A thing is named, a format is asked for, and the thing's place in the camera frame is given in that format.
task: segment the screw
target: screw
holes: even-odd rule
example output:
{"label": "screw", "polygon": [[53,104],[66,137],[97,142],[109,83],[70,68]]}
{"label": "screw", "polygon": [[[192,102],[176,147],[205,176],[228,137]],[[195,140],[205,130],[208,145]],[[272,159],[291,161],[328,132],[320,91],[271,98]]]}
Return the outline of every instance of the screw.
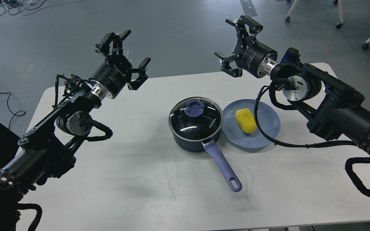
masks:
{"label": "screw", "polygon": [[27,132],[27,135],[32,134],[35,130],[36,130],[36,128],[35,128],[35,127],[33,127],[31,130],[29,130],[29,131]]}

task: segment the chair wheel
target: chair wheel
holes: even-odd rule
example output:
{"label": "chair wheel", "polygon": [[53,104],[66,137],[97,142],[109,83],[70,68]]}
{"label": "chair wheel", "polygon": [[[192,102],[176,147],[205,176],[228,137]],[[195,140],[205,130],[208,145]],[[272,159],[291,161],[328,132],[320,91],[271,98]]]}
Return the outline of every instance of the chair wheel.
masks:
{"label": "chair wheel", "polygon": [[362,50],[367,50],[368,47],[369,47],[369,44],[365,43],[364,45],[362,45]]}

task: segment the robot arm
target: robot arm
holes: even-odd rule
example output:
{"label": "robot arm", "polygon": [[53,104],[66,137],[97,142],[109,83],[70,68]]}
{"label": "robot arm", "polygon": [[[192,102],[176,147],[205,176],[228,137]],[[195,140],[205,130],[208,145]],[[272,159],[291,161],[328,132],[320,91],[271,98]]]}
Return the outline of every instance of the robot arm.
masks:
{"label": "robot arm", "polygon": [[[65,98],[57,105],[56,96],[53,111],[18,141],[21,153],[0,169],[0,230],[15,230],[20,215],[18,210],[36,209],[37,216],[29,228],[35,230],[41,218],[41,207],[18,202],[29,190],[36,189],[35,183],[43,185],[47,178],[59,178],[73,168],[76,162],[74,154],[84,141],[101,141],[112,136],[112,130],[93,120],[89,113],[94,108],[100,108],[104,98],[116,98],[126,84],[130,90],[136,90],[147,80],[145,68],[150,58],[145,58],[138,68],[133,69],[131,62],[123,55],[122,41],[130,33],[127,30],[122,34],[106,34],[96,45],[95,51],[103,54],[105,61],[89,82],[74,75],[69,78],[57,75],[57,81],[59,78],[66,80]],[[139,73],[134,81],[132,73]],[[55,136],[54,123],[74,137],[63,144]],[[92,127],[105,134],[88,136]]]}
{"label": "robot arm", "polygon": [[[276,51],[256,39],[263,26],[252,18],[242,15],[236,22],[229,19],[226,22],[235,27],[238,41],[230,57],[215,52],[222,61],[222,71],[232,77],[242,76],[242,69],[257,78],[269,75],[272,80],[269,96],[273,105],[283,110],[298,110],[308,120],[309,131],[326,141],[344,134],[370,155],[370,112],[361,107],[365,97],[360,92],[310,64],[301,63],[299,51],[295,48],[289,48],[278,63]],[[253,35],[248,33],[245,25]],[[235,62],[238,68],[233,69],[231,62]],[[326,95],[315,109],[305,101],[320,92],[322,83]],[[277,101],[277,90],[283,92],[290,105]],[[370,157],[348,159],[345,170],[357,189],[370,197],[370,190],[352,170],[352,165],[358,163],[370,163]]]}

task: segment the lid knob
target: lid knob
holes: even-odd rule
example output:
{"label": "lid knob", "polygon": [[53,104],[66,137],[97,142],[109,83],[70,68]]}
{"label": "lid knob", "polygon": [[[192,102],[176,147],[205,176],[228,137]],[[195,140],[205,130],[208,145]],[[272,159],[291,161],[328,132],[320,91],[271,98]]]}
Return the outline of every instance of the lid knob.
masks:
{"label": "lid knob", "polygon": [[198,117],[204,112],[204,104],[200,101],[191,101],[186,104],[185,114],[189,117]]}

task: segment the pot lid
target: pot lid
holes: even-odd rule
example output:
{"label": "pot lid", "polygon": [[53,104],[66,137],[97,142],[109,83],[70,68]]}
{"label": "pot lid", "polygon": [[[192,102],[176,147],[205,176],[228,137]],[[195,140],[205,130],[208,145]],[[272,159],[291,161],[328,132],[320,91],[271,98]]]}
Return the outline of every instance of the pot lid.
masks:
{"label": "pot lid", "polygon": [[222,109],[214,101],[203,97],[191,97],[172,108],[169,114],[169,128],[181,139],[203,141],[221,129],[222,120]]}

